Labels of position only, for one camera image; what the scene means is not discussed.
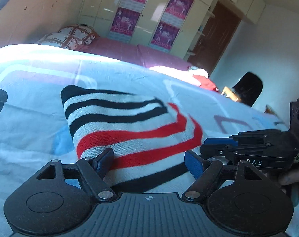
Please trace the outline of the black chair back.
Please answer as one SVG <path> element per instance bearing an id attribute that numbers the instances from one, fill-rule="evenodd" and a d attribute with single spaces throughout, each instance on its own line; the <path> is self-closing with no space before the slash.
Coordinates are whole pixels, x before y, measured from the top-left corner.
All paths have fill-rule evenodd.
<path id="1" fill-rule="evenodd" d="M 240 101 L 252 107 L 263 89 L 262 80 L 251 72 L 247 72 L 233 87 Z"/>

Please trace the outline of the rear patterned pillow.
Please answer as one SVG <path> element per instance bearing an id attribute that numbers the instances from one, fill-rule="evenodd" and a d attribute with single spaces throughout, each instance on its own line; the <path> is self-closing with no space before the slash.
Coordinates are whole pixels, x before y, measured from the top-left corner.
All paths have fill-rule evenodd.
<path id="1" fill-rule="evenodd" d="M 100 37 L 98 33 L 88 25 L 69 25 L 63 27 L 58 32 L 74 36 L 85 45 L 90 45 L 95 39 Z"/>

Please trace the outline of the lower left purple poster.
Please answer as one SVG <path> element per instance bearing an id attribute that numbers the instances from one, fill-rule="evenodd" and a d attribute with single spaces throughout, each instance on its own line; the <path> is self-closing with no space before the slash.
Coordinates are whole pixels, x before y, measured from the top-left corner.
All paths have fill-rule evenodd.
<path id="1" fill-rule="evenodd" d="M 119 7 L 110 26 L 107 38 L 123 43 L 129 43 L 139 16 L 139 12 Z"/>

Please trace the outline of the front patterned pillow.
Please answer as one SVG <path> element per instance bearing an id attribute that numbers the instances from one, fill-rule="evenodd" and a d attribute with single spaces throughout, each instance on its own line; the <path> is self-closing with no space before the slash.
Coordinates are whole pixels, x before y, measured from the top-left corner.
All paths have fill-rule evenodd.
<path id="1" fill-rule="evenodd" d="M 50 33 L 42 37 L 36 44 L 76 50 L 83 45 L 83 41 L 69 34 Z"/>

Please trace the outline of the cream wardrobe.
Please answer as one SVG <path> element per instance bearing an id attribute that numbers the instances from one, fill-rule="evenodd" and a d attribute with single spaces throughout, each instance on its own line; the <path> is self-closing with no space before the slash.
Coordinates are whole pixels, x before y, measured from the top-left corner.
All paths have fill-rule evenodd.
<path id="1" fill-rule="evenodd" d="M 254 24 L 265 8 L 264 0 L 84 0 L 79 22 L 103 37 L 184 58 L 217 2 Z"/>

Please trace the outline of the striped knit kids sweater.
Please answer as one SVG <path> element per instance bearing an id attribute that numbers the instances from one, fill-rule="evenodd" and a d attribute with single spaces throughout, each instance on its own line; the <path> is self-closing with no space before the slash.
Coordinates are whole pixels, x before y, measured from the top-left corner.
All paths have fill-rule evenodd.
<path id="1" fill-rule="evenodd" d="M 75 85 L 61 100 L 78 158 L 113 150 L 104 181 L 115 192 L 181 194 L 193 183 L 184 155 L 201 146 L 203 131 L 176 104 Z"/>

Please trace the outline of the lower right purple poster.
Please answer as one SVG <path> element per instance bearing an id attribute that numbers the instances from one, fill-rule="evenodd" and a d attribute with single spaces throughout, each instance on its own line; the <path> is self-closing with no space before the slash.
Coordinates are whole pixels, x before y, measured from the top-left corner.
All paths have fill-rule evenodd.
<path id="1" fill-rule="evenodd" d="M 165 22 L 159 22 L 149 47 L 168 53 L 178 35 L 179 29 Z"/>

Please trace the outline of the wooden bedside table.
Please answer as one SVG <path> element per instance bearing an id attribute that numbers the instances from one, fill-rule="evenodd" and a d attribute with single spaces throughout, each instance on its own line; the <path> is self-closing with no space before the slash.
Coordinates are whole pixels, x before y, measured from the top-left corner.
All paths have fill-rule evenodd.
<path id="1" fill-rule="evenodd" d="M 221 95 L 231 99 L 234 102 L 241 102 L 240 97 L 227 86 L 223 88 Z"/>

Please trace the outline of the upper right purple poster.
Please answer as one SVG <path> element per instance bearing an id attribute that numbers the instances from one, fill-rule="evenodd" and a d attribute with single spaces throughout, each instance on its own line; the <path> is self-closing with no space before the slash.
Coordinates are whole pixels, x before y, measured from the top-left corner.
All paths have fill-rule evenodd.
<path id="1" fill-rule="evenodd" d="M 169 0 L 161 21 L 180 29 L 193 2 L 194 0 Z"/>

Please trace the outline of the beige round headboard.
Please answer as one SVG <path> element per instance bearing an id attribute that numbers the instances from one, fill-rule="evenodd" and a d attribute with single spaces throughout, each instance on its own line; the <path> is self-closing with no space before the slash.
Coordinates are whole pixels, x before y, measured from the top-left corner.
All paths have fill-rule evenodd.
<path id="1" fill-rule="evenodd" d="M 0 48 L 34 43 L 76 23 L 83 0 L 9 0 L 0 10 Z"/>

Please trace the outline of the pink bed sheet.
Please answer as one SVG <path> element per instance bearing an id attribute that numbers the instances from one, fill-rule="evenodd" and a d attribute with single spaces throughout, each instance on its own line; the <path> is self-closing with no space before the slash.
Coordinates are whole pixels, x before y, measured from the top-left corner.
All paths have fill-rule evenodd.
<path id="1" fill-rule="evenodd" d="M 80 45 L 76 51 L 100 55 L 122 62 L 127 62 L 145 68 L 166 66 L 187 71 L 192 65 L 183 59 L 143 45 L 132 45 L 111 40 L 97 38 L 89 45 Z"/>

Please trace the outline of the red white clothes pile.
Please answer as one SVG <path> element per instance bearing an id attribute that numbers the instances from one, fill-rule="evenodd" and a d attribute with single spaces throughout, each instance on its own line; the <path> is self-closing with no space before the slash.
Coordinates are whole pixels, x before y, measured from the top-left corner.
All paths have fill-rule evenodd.
<path id="1" fill-rule="evenodd" d="M 196 66 L 192 66 L 189 68 L 188 72 L 192 74 L 193 78 L 195 78 L 200 83 L 200 88 L 207 89 L 211 91 L 215 91 L 219 93 L 219 89 L 217 88 L 216 84 L 214 84 L 208 78 L 208 72 L 205 69 L 198 68 Z"/>

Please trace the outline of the brown wooden door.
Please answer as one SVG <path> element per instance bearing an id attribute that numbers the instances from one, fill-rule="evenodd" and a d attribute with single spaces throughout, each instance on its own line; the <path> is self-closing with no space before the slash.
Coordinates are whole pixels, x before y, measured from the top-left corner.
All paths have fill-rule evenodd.
<path id="1" fill-rule="evenodd" d="M 188 59 L 189 63 L 205 69 L 208 74 L 215 69 L 241 21 L 220 2 L 215 5 L 213 15 L 213 18 L 208 19 L 193 48 L 193 55 Z"/>

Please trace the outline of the patterned pillow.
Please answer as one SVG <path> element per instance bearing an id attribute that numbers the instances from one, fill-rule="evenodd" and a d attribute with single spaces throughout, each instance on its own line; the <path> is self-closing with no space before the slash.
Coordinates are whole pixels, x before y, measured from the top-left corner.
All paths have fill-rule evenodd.
<path id="1" fill-rule="evenodd" d="M 58 32 L 74 36 L 85 45 L 90 45 L 95 39 L 100 37 L 98 33 L 88 25 L 69 25 L 63 27 Z"/>
<path id="2" fill-rule="evenodd" d="M 76 50 L 83 45 L 83 41 L 69 34 L 50 33 L 42 37 L 36 44 Z"/>

